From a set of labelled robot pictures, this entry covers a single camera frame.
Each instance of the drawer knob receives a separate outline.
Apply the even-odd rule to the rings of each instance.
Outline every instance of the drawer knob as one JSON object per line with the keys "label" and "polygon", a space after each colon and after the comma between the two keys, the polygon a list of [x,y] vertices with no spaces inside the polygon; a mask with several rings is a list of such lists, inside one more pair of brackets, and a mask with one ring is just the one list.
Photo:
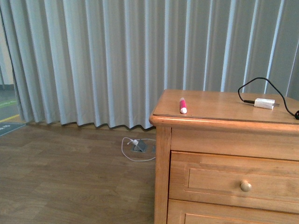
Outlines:
{"label": "drawer knob", "polygon": [[251,190],[251,184],[248,181],[241,181],[240,183],[241,190],[244,192],[248,192]]}

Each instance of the gray rug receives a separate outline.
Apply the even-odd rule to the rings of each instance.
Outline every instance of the gray rug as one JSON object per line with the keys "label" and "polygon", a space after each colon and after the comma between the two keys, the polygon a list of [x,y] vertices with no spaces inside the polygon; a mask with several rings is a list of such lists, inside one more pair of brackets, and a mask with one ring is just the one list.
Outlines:
{"label": "gray rug", "polygon": [[0,137],[21,127],[24,127],[25,125],[26,124],[2,122],[0,123]]}

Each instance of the white cable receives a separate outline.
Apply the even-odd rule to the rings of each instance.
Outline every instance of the white cable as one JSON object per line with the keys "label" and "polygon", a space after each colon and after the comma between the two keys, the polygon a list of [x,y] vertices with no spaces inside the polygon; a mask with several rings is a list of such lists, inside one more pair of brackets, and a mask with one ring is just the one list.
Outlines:
{"label": "white cable", "polygon": [[[124,137],[124,138],[122,139],[122,141],[121,141],[121,152],[122,152],[122,154],[123,154],[124,156],[126,156],[129,160],[131,160],[131,161],[133,161],[133,162],[147,162],[147,161],[151,161],[151,160],[154,160],[154,159],[155,159],[155,157],[154,157],[154,158],[151,158],[151,159],[149,159],[149,160],[133,160],[133,159],[129,158],[129,157],[123,152],[123,141],[124,141],[125,139],[129,139],[129,140],[130,140],[130,142],[128,142],[128,144],[130,144],[130,143],[133,142],[134,140],[133,140],[133,139],[130,139],[130,138],[128,138],[128,137]],[[156,140],[154,140],[154,139],[135,139],[135,140],[151,140],[151,141],[156,141]]]}

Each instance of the gray curtain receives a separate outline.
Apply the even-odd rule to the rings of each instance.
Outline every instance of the gray curtain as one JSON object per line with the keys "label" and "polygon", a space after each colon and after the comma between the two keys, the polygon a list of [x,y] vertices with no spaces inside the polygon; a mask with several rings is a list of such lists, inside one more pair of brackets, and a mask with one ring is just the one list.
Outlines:
{"label": "gray curtain", "polygon": [[[164,89],[299,99],[296,0],[0,0],[21,116],[142,125]],[[245,92],[275,93],[264,81]]]}

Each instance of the plug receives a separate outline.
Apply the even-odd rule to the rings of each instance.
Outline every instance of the plug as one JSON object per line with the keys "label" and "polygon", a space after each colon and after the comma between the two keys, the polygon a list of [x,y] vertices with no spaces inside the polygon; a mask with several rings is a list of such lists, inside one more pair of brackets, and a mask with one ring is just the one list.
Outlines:
{"label": "plug", "polygon": [[138,140],[133,140],[132,143],[137,146],[139,141]]}

